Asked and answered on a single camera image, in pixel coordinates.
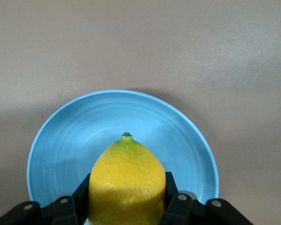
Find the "metal screw head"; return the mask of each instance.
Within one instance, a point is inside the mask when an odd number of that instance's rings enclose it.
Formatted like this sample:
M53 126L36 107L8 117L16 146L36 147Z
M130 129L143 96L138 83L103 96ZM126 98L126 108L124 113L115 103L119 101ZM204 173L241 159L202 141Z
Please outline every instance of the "metal screw head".
M23 209L30 210L33 207L32 204L25 205Z
M60 200L60 203L66 203L67 202L67 198L63 198Z
M221 207L221 206L222 206L222 204L221 204L220 201L218 201L218 200L213 200L213 201L211 202L211 204L213 204L215 207Z
M182 200L182 201L185 201L187 199L187 197L183 194L180 194L180 195L178 195L178 199Z

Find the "yellow lemon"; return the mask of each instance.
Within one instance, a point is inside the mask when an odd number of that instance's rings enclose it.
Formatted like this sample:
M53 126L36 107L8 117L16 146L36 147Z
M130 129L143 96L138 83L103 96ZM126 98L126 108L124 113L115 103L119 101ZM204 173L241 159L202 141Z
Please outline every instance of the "yellow lemon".
M96 161L89 179L90 225L157 225L164 213L165 170L129 133Z

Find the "tabletop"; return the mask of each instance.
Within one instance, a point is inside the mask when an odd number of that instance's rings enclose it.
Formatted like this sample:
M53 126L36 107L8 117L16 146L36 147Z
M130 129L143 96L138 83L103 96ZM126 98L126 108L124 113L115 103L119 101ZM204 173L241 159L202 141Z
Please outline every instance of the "tabletop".
M183 112L212 149L220 197L281 225L281 0L0 1L0 215L29 199L48 117L107 89Z

